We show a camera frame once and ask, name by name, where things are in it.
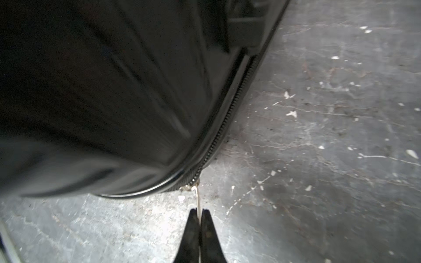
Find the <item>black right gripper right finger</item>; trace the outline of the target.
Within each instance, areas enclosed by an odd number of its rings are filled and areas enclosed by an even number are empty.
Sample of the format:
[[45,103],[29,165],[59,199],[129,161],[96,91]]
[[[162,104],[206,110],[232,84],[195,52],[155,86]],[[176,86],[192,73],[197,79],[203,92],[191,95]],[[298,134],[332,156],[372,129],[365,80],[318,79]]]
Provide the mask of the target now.
[[200,226],[201,263],[227,263],[209,210],[203,209]]

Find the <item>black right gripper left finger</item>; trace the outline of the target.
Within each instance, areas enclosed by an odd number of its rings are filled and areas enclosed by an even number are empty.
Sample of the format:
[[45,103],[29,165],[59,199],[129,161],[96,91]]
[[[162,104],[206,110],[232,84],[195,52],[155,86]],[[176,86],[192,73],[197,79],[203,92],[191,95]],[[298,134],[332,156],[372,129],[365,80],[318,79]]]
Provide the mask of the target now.
[[180,246],[174,263],[199,263],[200,259],[200,223],[197,209],[189,212]]

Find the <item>silver zipper pull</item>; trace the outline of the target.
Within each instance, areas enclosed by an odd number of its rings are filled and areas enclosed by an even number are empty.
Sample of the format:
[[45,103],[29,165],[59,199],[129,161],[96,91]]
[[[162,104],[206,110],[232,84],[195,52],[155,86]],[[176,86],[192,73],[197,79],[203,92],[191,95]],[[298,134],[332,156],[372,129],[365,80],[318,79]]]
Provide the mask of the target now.
[[202,208],[201,208],[201,201],[200,201],[200,192],[199,192],[199,185],[200,180],[194,179],[192,183],[188,183],[182,187],[180,187],[180,191],[187,191],[187,192],[193,192],[196,199],[196,212],[199,223],[201,223],[202,218]]

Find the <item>black hard-shell suitcase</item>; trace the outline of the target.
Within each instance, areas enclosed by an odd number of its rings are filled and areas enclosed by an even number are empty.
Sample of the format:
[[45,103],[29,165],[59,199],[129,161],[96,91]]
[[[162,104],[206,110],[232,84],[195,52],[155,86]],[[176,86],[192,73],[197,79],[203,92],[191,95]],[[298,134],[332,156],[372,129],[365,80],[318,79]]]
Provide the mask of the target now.
[[194,185],[287,1],[2,1],[1,196]]

